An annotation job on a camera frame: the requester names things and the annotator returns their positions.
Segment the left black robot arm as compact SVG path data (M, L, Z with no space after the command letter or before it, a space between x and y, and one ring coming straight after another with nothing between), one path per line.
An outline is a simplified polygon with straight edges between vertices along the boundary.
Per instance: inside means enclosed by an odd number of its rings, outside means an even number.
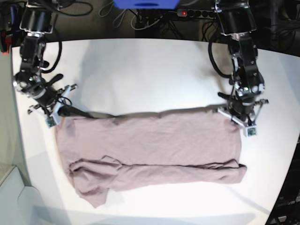
M217 0L214 12L219 28L209 41L209 58L217 74L228 79L232 86L229 95L218 93L227 101L227 105L217 111L243 127L247 136L252 136L256 134L259 115L254 107L262 108L268 103L266 99L257 100L265 91L265 82L256 63L258 51L251 37L251 32L256 30L256 23L247 0ZM230 75L221 72L212 54L212 44L221 36L229 38L228 52L233 65Z

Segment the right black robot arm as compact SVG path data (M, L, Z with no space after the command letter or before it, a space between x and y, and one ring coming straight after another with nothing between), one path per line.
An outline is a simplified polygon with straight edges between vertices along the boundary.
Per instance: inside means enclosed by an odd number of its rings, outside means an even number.
M69 93L77 88L76 84L56 90L53 85L63 78L63 74L57 74L49 81L42 77L57 67L62 53L62 41L59 40L58 56L53 66L49 66L48 61L43 59L45 36L52 33L59 35L55 28L58 16L77 17L62 11L75 3L74 0L29 0L20 22L20 30L26 35L20 44L21 65L14 75L13 84L18 92L36 101L27 113L41 113L50 128L58 125L61 117L92 118L89 113L73 107L68 98Z

